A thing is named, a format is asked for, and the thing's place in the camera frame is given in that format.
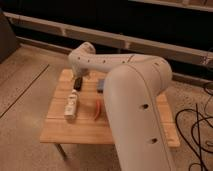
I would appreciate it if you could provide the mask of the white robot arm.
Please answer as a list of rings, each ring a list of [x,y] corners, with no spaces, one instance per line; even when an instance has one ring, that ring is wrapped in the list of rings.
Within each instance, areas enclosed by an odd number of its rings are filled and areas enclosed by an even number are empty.
[[[172,80],[169,63],[144,54],[98,54],[89,42],[68,56],[73,74],[106,74],[104,104],[122,171],[176,171],[157,107]]]

